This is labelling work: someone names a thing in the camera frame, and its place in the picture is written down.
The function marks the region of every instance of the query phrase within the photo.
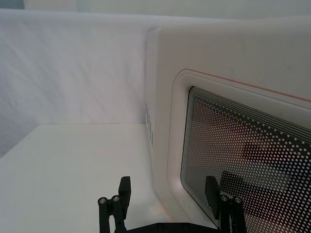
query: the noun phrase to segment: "perforated metal screen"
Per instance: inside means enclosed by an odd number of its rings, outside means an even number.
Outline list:
[[[207,215],[206,176],[244,199],[249,233],[311,232],[311,132],[193,87],[181,169]]]

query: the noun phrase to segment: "microwave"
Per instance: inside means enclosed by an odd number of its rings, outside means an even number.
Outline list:
[[[147,34],[154,188],[175,221],[217,227],[206,176],[244,200],[247,231],[311,230],[311,16]]]

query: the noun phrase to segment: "white table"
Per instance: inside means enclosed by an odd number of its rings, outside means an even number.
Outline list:
[[[0,232],[99,233],[97,200],[117,194],[122,176],[132,183],[127,229],[171,221],[143,124],[39,126],[0,159]]]

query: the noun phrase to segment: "dotted mesh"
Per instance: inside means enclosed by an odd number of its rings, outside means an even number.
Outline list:
[[[206,176],[244,200],[249,233],[311,232],[311,133],[193,87],[181,169],[184,188],[208,216]]]

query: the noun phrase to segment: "red stripe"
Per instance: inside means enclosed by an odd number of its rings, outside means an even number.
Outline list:
[[[255,85],[252,85],[252,84],[249,84],[249,83],[243,83],[243,82],[240,82],[240,81],[236,81],[236,80],[224,78],[224,77],[221,77],[221,76],[215,75],[215,74],[208,74],[208,73],[200,72],[200,71],[197,71],[197,70],[194,70],[194,69],[182,69],[181,71],[178,72],[178,74],[176,75],[176,77],[177,77],[181,72],[183,72],[183,71],[185,71],[185,70],[190,70],[190,71],[194,71],[194,72],[197,72],[197,73],[206,74],[206,75],[209,75],[209,76],[212,76],[212,77],[215,77],[215,78],[219,78],[219,79],[222,79],[222,80],[230,81],[230,82],[233,82],[233,83],[239,83],[239,84],[243,84],[243,85],[246,85],[246,86],[251,86],[251,87],[254,87],[254,88],[257,88],[257,89],[260,89],[260,90],[270,91],[270,92],[273,92],[273,93],[276,93],[276,94],[279,94],[279,95],[288,96],[288,97],[291,97],[291,98],[294,98],[294,99],[298,99],[298,100],[303,100],[303,101],[311,102],[310,99],[306,99],[306,98],[303,98],[303,97],[298,97],[298,96],[290,95],[290,94],[287,94],[287,93],[283,93],[283,92],[279,92],[279,91],[274,91],[274,90],[267,89],[267,88],[264,88],[264,87],[255,86]]]

